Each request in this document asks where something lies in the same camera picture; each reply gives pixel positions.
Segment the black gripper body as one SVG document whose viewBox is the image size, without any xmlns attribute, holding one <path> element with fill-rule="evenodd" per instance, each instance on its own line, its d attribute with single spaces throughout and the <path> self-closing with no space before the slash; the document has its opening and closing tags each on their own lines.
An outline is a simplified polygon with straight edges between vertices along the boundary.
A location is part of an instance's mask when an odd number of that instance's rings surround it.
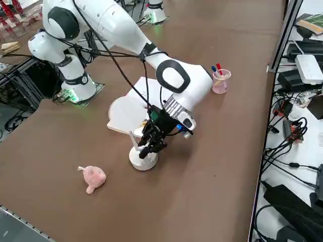
<svg viewBox="0 0 323 242">
<path fill-rule="evenodd" d="M 172 131 L 176 128 L 177 121 L 164 109 L 160 109 L 157 106 L 152 105 L 148 108 L 148 114 L 152 119 L 152 124 L 158 128 L 163 138 L 175 135 Z"/>
</svg>

